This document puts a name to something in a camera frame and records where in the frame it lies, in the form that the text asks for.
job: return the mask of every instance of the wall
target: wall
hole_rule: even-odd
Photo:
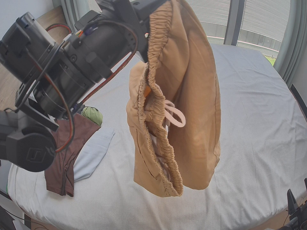
[[[292,80],[293,85],[307,105],[307,47]]]
[[[24,13],[30,12],[37,18],[51,9],[52,0],[0,0],[0,39]]]

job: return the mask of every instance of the curtain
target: curtain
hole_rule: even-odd
[[[53,7],[62,6],[67,25],[76,32],[75,23],[88,11],[88,0],[52,0]]]
[[[290,0],[290,15],[274,68],[288,87],[304,54],[307,42],[307,0]]]

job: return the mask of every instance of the green grass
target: green grass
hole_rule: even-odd
[[[276,58],[272,58],[272,57],[269,57],[269,56],[264,56],[264,57],[266,57],[268,59],[268,61],[272,64],[272,66],[274,65]]]

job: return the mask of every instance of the wooden headboard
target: wooden headboard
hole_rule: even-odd
[[[58,6],[53,10],[43,14],[36,19],[44,28],[55,24],[64,23],[66,20],[62,10],[62,6]],[[58,43],[60,43],[64,37],[67,36],[68,31],[63,27],[57,27],[51,29],[48,32]],[[14,108],[15,106],[15,94],[20,86],[20,81],[16,79],[5,67],[0,64],[0,110],[6,107]]]

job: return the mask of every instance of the white folded garment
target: white folded garment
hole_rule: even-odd
[[[74,164],[74,181],[91,176],[108,150],[115,134],[112,128],[101,127],[82,147]]]

